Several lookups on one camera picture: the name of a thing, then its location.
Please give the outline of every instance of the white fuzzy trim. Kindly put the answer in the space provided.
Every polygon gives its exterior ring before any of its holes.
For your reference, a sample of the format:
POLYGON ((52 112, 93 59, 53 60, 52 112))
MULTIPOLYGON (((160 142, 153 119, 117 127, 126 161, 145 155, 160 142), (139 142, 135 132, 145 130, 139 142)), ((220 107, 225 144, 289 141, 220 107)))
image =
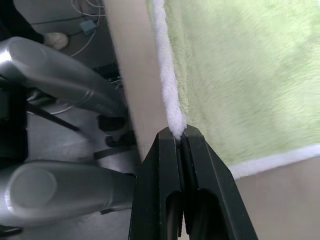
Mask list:
POLYGON ((179 140, 187 127, 187 119, 180 108, 178 83, 174 71, 173 54, 166 23, 165 0, 153 0, 152 2, 162 99, 169 129, 173 136, 179 140))
POLYGON ((242 162, 229 167, 234 179, 320 156, 320 144, 242 162))

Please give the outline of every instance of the black metal bar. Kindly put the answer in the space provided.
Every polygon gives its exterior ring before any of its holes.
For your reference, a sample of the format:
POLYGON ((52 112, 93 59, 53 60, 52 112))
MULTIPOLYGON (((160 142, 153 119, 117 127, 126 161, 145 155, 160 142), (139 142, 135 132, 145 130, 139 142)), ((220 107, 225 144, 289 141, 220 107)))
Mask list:
POLYGON ((56 124, 59 124, 59 125, 65 127, 65 128, 71 129, 73 131, 78 131, 79 130, 78 127, 76 127, 76 126, 74 126, 74 125, 72 125, 72 124, 70 124, 70 123, 68 123, 68 122, 56 117, 55 115, 50 114, 49 112, 47 112, 45 110, 42 110, 41 108, 38 108, 38 107, 32 105, 31 103, 27 103, 26 110, 31 112, 31 113, 33 113, 33 114, 35 114, 35 115, 38 115, 38 116, 44 118, 44 119, 47 119, 47 120, 52 121, 52 122, 54 122, 56 124))

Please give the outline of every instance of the black clamp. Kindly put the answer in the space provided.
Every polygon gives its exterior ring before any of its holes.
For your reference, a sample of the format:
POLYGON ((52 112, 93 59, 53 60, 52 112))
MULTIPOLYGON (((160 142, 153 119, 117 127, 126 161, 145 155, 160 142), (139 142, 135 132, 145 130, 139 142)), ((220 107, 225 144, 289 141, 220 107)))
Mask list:
POLYGON ((235 180, 200 131, 160 131, 137 176, 130 240, 257 240, 235 180))

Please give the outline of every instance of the silver cylindrical part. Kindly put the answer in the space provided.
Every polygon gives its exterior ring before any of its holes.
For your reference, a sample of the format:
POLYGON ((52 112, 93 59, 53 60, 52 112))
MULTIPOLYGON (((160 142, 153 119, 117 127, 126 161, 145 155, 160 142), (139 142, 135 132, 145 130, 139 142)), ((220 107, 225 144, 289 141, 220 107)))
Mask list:
POLYGON ((108 80, 77 60, 22 37, 0 42, 0 76, 107 117, 126 115, 108 80))
POLYGON ((0 225, 28 227, 131 208, 135 177, 96 166, 30 161, 0 171, 0 225))

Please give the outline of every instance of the gray floor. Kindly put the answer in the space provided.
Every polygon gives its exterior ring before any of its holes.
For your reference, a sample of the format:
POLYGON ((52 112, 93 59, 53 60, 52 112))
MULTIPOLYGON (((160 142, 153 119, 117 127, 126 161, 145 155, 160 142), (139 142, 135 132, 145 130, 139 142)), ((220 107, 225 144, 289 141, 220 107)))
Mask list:
MULTIPOLYGON (((21 14, 30 22, 44 22, 77 17, 69 0, 15 0, 21 14)), ((72 34, 80 31, 83 19, 34 25, 40 33, 63 32, 72 34)), ((78 34, 70 38, 69 46, 63 50, 67 55, 77 52, 90 36, 78 34)), ((94 68, 116 62, 110 33, 105 17, 92 43, 76 59, 94 68)), ((50 112, 64 109, 54 105, 50 112)), ((93 153, 107 149, 106 134, 98 129, 97 114, 73 108, 58 115, 76 125, 80 132, 49 122, 41 117, 28 115, 29 158, 28 160, 59 160, 100 165, 123 173, 135 173, 139 165, 138 152, 134 149, 94 161, 93 153)), ((131 211, 112 212, 106 215, 94 213, 74 219, 38 226, 26 227, 24 233, 13 240, 127 240, 131 211)))

